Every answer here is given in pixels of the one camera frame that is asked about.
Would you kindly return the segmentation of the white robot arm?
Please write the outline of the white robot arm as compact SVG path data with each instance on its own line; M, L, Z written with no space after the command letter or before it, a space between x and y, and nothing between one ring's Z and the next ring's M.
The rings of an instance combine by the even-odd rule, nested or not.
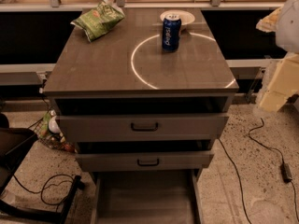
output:
M276 44L293 53L299 53L299 0L287 0L278 15Z

